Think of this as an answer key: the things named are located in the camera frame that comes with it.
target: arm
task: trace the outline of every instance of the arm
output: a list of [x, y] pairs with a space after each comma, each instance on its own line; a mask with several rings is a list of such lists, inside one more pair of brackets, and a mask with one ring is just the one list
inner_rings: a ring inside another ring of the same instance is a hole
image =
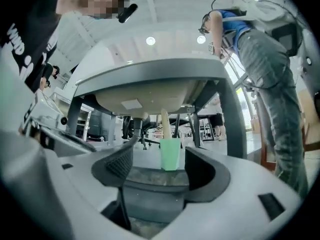
[[40, 87], [39, 89], [43, 92], [45, 89], [45, 85], [46, 85], [47, 79], [45, 77], [41, 77], [41, 82], [40, 82]]
[[222, 18], [221, 12], [217, 10], [210, 13], [214, 54], [219, 58], [221, 56], [222, 36], [224, 33]]

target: ceiling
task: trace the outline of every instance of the ceiling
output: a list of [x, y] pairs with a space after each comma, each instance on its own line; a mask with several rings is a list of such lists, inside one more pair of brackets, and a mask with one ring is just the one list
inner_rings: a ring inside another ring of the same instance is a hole
[[[206, 42], [197, 43], [198, 28], [205, 13], [211, 10], [213, 0], [131, 0], [138, 10], [124, 23], [116, 19], [95, 20], [70, 12], [59, 23], [58, 45], [50, 58], [60, 67], [65, 81], [86, 53], [103, 41], [111, 51], [114, 62], [123, 63], [163, 55], [198, 53], [208, 56], [210, 35]], [[218, 0], [215, 8], [229, 8], [239, 0]], [[155, 44], [146, 43], [154, 37]]]

